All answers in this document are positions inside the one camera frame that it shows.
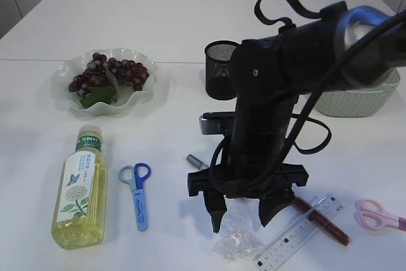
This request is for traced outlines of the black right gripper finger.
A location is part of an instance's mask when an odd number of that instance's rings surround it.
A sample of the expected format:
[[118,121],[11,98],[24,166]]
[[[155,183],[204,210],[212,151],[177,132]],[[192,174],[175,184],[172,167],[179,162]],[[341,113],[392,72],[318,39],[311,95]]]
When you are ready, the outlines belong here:
[[217,234],[221,228],[221,221],[224,214],[227,212],[225,196],[217,190],[205,190],[204,204],[207,212],[211,217],[213,232]]
[[291,188],[285,188],[259,200],[258,215],[261,225],[266,227],[283,209],[289,207],[295,199]]

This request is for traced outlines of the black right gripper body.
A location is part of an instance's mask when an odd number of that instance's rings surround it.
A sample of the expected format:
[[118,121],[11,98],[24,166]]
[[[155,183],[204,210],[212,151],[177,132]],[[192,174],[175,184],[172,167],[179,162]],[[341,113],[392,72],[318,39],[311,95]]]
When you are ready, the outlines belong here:
[[199,118],[204,135],[223,135],[207,169],[189,173],[188,194],[251,199],[289,197],[309,174],[281,157],[290,112],[206,112]]

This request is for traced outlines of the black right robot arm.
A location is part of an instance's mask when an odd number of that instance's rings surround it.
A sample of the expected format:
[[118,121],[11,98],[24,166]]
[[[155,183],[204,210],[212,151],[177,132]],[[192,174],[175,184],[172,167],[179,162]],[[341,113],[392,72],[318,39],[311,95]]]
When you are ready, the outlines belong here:
[[336,3],[311,23],[238,44],[229,65],[235,110],[201,115],[202,133],[223,139],[209,167],[188,175],[188,193],[203,194],[214,233],[226,199],[257,199],[262,225],[293,203],[292,186],[304,186],[308,173],[285,158],[322,93],[377,86],[404,65],[405,13],[370,6]]

